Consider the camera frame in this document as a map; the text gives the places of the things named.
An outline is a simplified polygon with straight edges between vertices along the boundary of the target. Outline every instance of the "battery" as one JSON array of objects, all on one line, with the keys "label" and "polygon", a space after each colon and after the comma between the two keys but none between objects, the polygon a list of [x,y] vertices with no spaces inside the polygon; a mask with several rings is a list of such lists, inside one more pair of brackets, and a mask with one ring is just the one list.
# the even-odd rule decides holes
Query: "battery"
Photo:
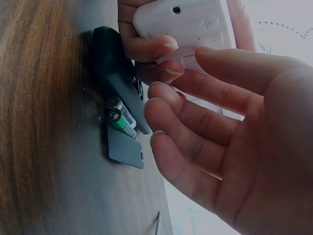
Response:
[{"label": "battery", "polygon": [[137,133],[128,123],[119,109],[110,109],[108,112],[108,121],[114,125],[118,130],[124,132],[130,137],[136,139]]},{"label": "battery", "polygon": [[122,100],[119,97],[111,97],[108,101],[108,108],[109,109],[118,109],[121,111],[124,118],[127,122],[131,125],[132,128],[135,128],[137,125],[136,120],[133,118],[131,113],[128,111],[126,106],[123,104]]}]

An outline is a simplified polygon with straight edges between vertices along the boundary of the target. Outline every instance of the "remote control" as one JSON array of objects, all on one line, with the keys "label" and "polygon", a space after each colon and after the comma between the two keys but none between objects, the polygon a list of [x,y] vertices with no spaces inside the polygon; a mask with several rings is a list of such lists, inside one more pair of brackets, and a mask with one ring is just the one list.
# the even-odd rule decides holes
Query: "remote control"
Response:
[{"label": "remote control", "polygon": [[133,25],[140,37],[169,35],[179,49],[156,61],[181,61],[186,69],[204,72],[195,58],[198,46],[212,49],[236,48],[226,0],[157,0],[141,6]]}]

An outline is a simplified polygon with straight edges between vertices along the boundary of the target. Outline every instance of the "hand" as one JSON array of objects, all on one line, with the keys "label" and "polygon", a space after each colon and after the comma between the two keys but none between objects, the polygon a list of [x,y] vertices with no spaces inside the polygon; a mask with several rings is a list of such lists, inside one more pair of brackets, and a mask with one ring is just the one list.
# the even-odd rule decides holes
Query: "hand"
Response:
[{"label": "hand", "polygon": [[[151,40],[139,37],[133,26],[133,15],[138,7],[154,0],[118,0],[118,22],[126,55],[136,61],[137,77],[150,84],[153,81],[171,83],[184,73],[183,65],[168,60],[156,66],[150,62],[172,53],[177,42],[170,36],[161,36]],[[227,0],[237,48],[256,50],[249,17],[242,0]]]},{"label": "hand", "polygon": [[238,49],[200,48],[174,83],[245,116],[232,119],[149,88],[145,116],[162,175],[242,234],[313,232],[313,68]]}]

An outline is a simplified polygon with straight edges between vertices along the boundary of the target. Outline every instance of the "wood grain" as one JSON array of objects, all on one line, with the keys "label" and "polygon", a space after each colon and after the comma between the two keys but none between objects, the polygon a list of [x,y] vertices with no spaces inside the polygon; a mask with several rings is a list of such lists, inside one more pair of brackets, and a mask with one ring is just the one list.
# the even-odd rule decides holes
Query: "wood grain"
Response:
[{"label": "wood grain", "polygon": [[116,17],[114,0],[1,1],[0,234],[150,235],[159,210],[172,234],[149,137],[144,170],[101,144],[80,33]]}]

